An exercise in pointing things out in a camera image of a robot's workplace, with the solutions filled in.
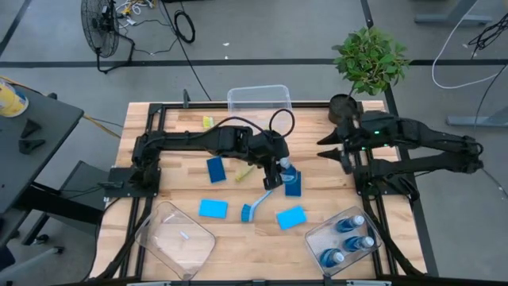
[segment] concrete floor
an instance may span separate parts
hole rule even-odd
[[[416,25],[416,13],[448,10],[454,1],[371,0],[374,23],[409,48],[411,59],[432,59],[441,49],[450,27]],[[0,37],[6,33],[22,2],[0,3]],[[341,43],[353,30],[364,25],[360,3],[354,0],[214,0],[185,2],[197,34],[186,51],[193,60],[333,58],[333,44]],[[0,55],[1,62],[93,61],[81,28],[79,1],[32,0],[20,25]],[[178,4],[167,5],[170,11]],[[501,0],[481,1],[473,12],[490,15],[497,21],[508,12]],[[158,18],[158,10],[143,9],[136,21]],[[458,29],[443,59],[465,59],[472,48],[463,47],[483,28]],[[167,27],[145,23],[129,28],[138,48],[165,49],[175,39]],[[503,34],[478,58],[508,58],[508,34]],[[123,60],[128,45],[121,42],[117,53],[107,60]],[[182,60],[178,44],[169,53],[149,56],[135,53],[134,60]],[[214,100],[226,100],[233,87],[284,84],[292,99],[329,99],[347,92],[350,84],[342,81],[331,65],[222,66],[196,67],[201,81]],[[439,67],[438,81],[446,85],[465,83],[496,73],[500,67]],[[474,114],[488,83],[455,90],[436,87],[430,67],[411,67],[406,80],[394,87],[401,116],[414,118],[433,129],[472,135],[470,128],[445,124],[447,115]],[[59,100],[84,109],[91,116],[122,123],[129,102],[181,101],[182,89],[193,101],[206,100],[188,67],[122,68],[103,75],[94,68],[0,68],[8,76],[39,91],[55,92]],[[508,105],[508,75],[501,75],[483,104],[480,115],[488,115]],[[372,99],[359,95],[358,99]],[[374,99],[383,99],[382,95]],[[486,169],[508,187],[504,129],[481,129],[476,137],[485,146]],[[118,140],[109,137],[89,122],[82,121],[60,151],[40,174],[38,181],[59,187],[79,160],[103,170],[114,163]],[[416,150],[412,157],[429,155]],[[434,172],[418,177],[427,227],[440,276],[488,280],[508,280],[508,199],[482,173],[473,175]],[[33,214],[21,228],[25,233],[33,223]],[[58,260],[60,275],[54,276],[53,263],[16,276],[20,284],[33,281],[57,284],[77,281],[90,267],[93,238],[51,219],[44,233],[69,249]],[[10,248],[23,261],[49,245],[24,247],[12,241]]]

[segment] electric fan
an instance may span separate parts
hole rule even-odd
[[[107,73],[115,68],[127,66],[132,62],[134,41],[118,32],[117,13],[113,0],[82,0],[81,1],[81,22],[83,32],[88,45],[97,55],[97,69]],[[102,70],[99,57],[107,58],[112,56],[118,48],[118,39],[124,38],[130,42],[130,54],[127,61]]]

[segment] transparent plastic bin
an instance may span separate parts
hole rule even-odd
[[[343,218],[350,218],[354,215],[361,215],[365,218],[365,222],[362,226],[351,230],[347,233],[340,233],[335,229],[335,225]],[[356,252],[350,253],[346,251],[342,246],[342,243],[353,236],[370,236],[374,239],[374,245],[368,249],[358,250]],[[367,216],[367,214],[362,211],[359,207],[351,207],[346,211],[342,211],[341,213],[333,216],[331,219],[323,222],[320,226],[315,227],[310,230],[306,235],[305,239],[307,242],[307,246],[309,246],[310,252],[312,252],[314,260],[319,265],[319,268],[326,276],[333,276],[340,271],[344,270],[348,266],[372,253],[374,250],[378,249],[381,246],[381,237],[378,234],[378,230],[375,228],[372,220]],[[338,248],[341,250],[344,255],[344,261],[340,264],[335,265],[330,268],[326,268],[321,266],[319,263],[321,255],[327,249]]]
[[[169,202],[145,219],[136,241],[182,280],[194,277],[215,246],[213,234]]]
[[[283,85],[241,87],[228,91],[229,116],[248,119],[263,129],[268,129],[271,116],[281,108],[292,111],[289,90]],[[250,126],[237,120],[231,122],[235,125]],[[277,114],[272,128],[284,134],[290,127],[291,116],[286,112]]]

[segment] blue sponge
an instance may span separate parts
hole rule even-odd
[[[307,221],[305,211],[301,206],[277,214],[277,220],[281,230],[287,230],[293,226]]]
[[[208,159],[206,160],[206,164],[208,165],[208,173],[210,174],[210,181],[212,181],[212,183],[225,180],[224,165],[220,157]]]
[[[216,199],[202,199],[199,205],[199,215],[211,218],[225,218],[228,212],[228,202]]]
[[[292,184],[285,184],[286,195],[290,196],[302,196],[302,173],[298,172],[298,178],[296,182]]]

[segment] green plant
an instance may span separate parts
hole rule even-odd
[[[370,95],[385,91],[392,80],[395,85],[399,78],[404,79],[402,69],[410,63],[402,54],[407,48],[376,28],[350,33],[343,45],[335,45],[332,49],[341,54],[333,61],[336,69],[344,74],[343,79],[353,82],[349,96],[354,91]]]

